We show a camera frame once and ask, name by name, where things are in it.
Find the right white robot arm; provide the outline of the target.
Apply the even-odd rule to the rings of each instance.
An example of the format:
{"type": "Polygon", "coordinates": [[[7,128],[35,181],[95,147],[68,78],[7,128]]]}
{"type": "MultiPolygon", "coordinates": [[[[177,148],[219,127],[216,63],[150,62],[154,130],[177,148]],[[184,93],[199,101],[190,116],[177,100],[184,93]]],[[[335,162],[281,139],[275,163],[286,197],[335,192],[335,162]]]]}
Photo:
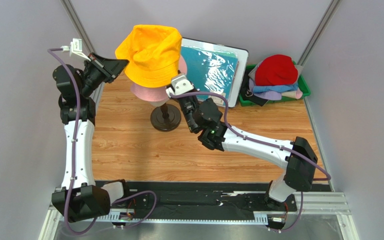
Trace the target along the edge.
{"type": "Polygon", "coordinates": [[[223,122],[222,112],[211,98],[199,102],[196,96],[187,96],[177,102],[190,132],[207,149],[246,154],[284,170],[271,182],[266,202],[283,203],[293,192],[312,189],[318,160],[305,138],[288,141],[249,134],[223,122]]]}

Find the pink bucket hat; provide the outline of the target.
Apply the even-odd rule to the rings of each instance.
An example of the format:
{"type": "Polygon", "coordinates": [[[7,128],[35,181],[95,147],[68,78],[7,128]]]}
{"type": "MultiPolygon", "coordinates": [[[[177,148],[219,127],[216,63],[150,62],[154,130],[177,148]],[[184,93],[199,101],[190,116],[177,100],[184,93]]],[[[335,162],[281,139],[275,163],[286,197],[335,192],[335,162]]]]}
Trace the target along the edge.
{"type": "Polygon", "coordinates": [[[185,59],[178,54],[168,59],[154,59],[140,53],[132,58],[135,66],[127,69],[127,77],[132,82],[131,92],[139,99],[150,102],[166,102],[166,85],[172,77],[187,72],[185,59]]]}

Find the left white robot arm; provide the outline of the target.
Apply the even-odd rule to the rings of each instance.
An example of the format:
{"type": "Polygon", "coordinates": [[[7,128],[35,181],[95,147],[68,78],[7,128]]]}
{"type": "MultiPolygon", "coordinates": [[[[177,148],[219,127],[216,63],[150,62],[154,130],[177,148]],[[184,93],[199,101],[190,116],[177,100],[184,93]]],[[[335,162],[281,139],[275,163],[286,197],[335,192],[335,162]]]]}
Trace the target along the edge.
{"type": "Polygon", "coordinates": [[[84,69],[61,63],[52,73],[60,92],[58,105],[66,137],[66,164],[61,190],[52,194],[52,205],[69,223],[108,215],[112,204],[125,195],[125,180],[97,186],[92,170],[92,140],[96,103],[91,94],[113,82],[129,64],[91,53],[84,69]]]}

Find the yellow bucket hat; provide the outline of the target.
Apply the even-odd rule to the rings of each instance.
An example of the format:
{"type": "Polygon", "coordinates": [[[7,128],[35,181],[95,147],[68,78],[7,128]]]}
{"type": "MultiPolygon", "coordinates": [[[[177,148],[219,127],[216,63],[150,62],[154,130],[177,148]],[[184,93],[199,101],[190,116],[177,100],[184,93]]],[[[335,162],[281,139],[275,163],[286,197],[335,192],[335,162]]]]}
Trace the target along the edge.
{"type": "Polygon", "coordinates": [[[118,60],[128,60],[125,75],[145,88],[162,88],[178,74],[183,37],[171,26],[139,24],[116,48],[118,60]]]}

